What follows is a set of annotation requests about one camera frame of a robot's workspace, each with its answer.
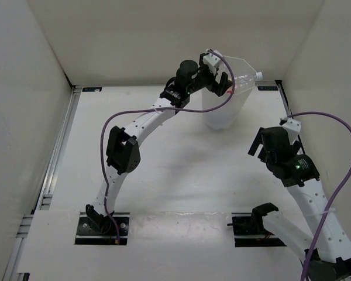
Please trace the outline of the clear ribbed plastic bottle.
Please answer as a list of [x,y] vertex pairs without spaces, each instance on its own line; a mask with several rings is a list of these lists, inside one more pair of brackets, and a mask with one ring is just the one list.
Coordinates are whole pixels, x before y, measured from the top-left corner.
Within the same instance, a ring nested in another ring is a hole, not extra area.
[[248,73],[248,74],[241,74],[234,78],[235,87],[234,87],[234,94],[240,94],[247,90],[251,90],[255,83],[261,81],[263,79],[262,72],[255,72],[255,73]]

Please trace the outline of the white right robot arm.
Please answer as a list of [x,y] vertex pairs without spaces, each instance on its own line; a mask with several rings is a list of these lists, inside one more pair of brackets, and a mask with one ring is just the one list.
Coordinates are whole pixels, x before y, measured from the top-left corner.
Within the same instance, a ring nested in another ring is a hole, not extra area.
[[260,128],[248,154],[258,155],[298,204],[312,235],[307,235],[272,203],[252,210],[254,232],[269,232],[279,238],[301,260],[311,280],[343,280],[351,276],[351,240],[337,217],[328,213],[319,173],[311,158],[299,154],[297,131],[286,126]]

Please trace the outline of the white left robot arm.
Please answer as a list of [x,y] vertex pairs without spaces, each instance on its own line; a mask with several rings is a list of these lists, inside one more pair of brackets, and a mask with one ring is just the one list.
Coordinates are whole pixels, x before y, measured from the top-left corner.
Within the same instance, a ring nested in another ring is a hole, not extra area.
[[221,64],[228,65],[216,50],[207,50],[198,61],[184,60],[153,105],[135,112],[138,117],[133,122],[124,127],[114,126],[105,136],[108,124],[120,113],[105,121],[99,144],[103,184],[95,201],[86,206],[89,225],[97,234],[118,229],[113,218],[115,201],[126,176],[140,163],[140,146],[144,140],[166,120],[186,112],[191,94],[206,88],[221,97],[234,87],[232,69],[228,67],[220,73]]

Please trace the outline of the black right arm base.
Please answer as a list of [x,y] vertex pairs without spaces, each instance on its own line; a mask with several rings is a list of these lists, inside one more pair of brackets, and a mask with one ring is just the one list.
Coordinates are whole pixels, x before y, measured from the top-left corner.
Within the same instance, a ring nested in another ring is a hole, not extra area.
[[227,227],[233,229],[236,248],[286,247],[274,234],[263,226],[263,217],[278,207],[265,203],[252,209],[250,213],[232,213],[232,222]]

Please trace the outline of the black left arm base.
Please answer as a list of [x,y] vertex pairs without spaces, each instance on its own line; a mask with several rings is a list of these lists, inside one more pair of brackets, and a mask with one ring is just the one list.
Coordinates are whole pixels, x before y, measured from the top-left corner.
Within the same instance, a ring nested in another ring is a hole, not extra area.
[[109,219],[108,223],[101,229],[93,227],[86,213],[81,213],[77,230],[75,233],[75,245],[105,245],[105,246],[125,246],[128,243],[130,213],[116,213],[113,215],[118,230],[119,243],[116,241],[116,228]]

